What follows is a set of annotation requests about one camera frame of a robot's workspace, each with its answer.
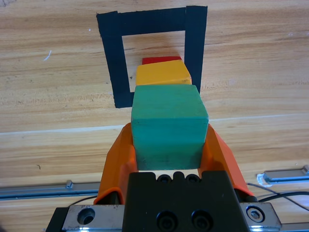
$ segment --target wooden table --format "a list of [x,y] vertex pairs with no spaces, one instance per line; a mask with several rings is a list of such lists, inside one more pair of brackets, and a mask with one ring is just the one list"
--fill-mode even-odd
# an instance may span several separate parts
[[[201,97],[246,181],[308,164],[308,1],[1,0],[0,187],[99,181],[131,109],[114,107],[96,13],[193,4],[209,7]],[[183,57],[184,32],[126,36],[124,46],[134,90],[143,57]],[[41,231],[76,199],[0,202],[0,225]],[[285,199],[272,203],[284,223],[309,221]]]

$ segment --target black tape square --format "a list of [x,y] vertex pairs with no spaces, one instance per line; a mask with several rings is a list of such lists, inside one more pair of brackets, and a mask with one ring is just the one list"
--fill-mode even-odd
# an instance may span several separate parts
[[122,36],[185,30],[184,63],[192,84],[200,91],[207,6],[97,14],[107,66],[110,73],[115,107],[131,107],[130,92]]

